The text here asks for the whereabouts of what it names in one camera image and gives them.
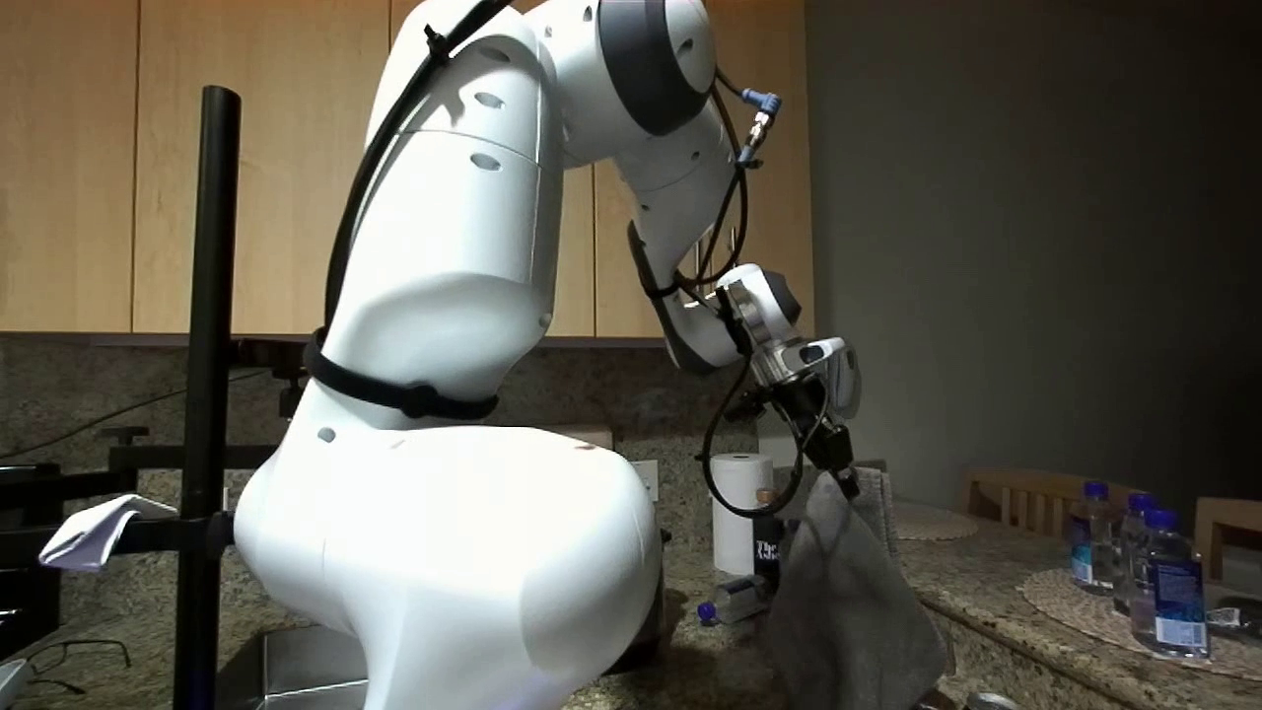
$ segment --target cabinet door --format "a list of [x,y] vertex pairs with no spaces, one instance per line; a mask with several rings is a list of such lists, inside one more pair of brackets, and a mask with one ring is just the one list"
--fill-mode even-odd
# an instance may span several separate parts
[[[789,276],[801,323],[812,323],[812,197],[809,197],[809,93],[805,0],[706,0],[718,68],[738,85],[783,93],[783,114],[751,174],[747,260]],[[751,111],[725,93],[738,138]],[[597,166],[597,333],[658,333],[626,248],[630,197],[611,160]]]
[[128,332],[137,0],[0,2],[0,332]]
[[136,327],[190,327],[203,85],[240,93],[235,332],[309,333],[386,59],[386,0],[141,0]]
[[566,199],[562,199],[562,260],[558,260],[558,305],[553,305],[553,337],[579,337],[597,333],[597,169],[578,166],[566,174]]

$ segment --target wall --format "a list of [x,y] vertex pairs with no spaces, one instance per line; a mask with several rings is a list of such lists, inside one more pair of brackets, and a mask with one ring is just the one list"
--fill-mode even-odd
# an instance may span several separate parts
[[[148,424],[148,441],[187,441],[187,351],[137,344],[0,344],[0,462],[104,469],[108,424]],[[511,378],[500,420],[604,420],[626,457],[658,457],[666,566],[712,560],[712,496],[693,453],[729,376],[687,378],[664,347],[540,347]],[[235,370],[229,441],[279,441],[279,381]],[[718,448],[755,448],[755,424],[725,424]],[[148,473],[141,487],[178,499],[178,473]],[[286,617],[240,560],[225,554],[225,614]],[[64,575],[64,617],[141,614],[161,629],[174,612],[174,554],[120,554],[97,575]]]
[[1262,494],[1262,2],[812,0],[820,316],[855,447]]

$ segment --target blue bottle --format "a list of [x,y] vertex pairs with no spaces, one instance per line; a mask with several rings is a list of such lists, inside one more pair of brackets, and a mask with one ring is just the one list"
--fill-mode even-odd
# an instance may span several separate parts
[[1069,508],[1069,573],[1090,592],[1113,592],[1115,540],[1107,514],[1107,482],[1084,482]]
[[763,575],[722,583],[718,595],[697,602],[701,625],[738,625],[764,614],[775,602],[775,586]]
[[1171,508],[1149,508],[1143,586],[1131,595],[1131,629],[1159,653],[1206,660],[1206,595],[1197,549]]
[[1143,544],[1149,544],[1149,508],[1156,508],[1153,494],[1131,494],[1130,514],[1115,523],[1115,566],[1113,566],[1113,607],[1131,612],[1131,595],[1143,583]]

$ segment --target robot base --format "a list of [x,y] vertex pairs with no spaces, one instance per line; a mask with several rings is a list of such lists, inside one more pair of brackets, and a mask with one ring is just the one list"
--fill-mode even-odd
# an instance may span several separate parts
[[635,469],[547,431],[286,441],[236,549],[273,600],[369,660],[369,710],[562,706],[635,638],[658,532]]

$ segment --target metal stand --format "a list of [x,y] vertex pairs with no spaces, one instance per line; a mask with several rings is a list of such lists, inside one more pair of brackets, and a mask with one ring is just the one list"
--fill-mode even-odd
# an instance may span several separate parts
[[225,420],[235,354],[240,93],[203,90],[203,166],[190,311],[187,477],[178,540],[174,706],[211,710],[223,635]]

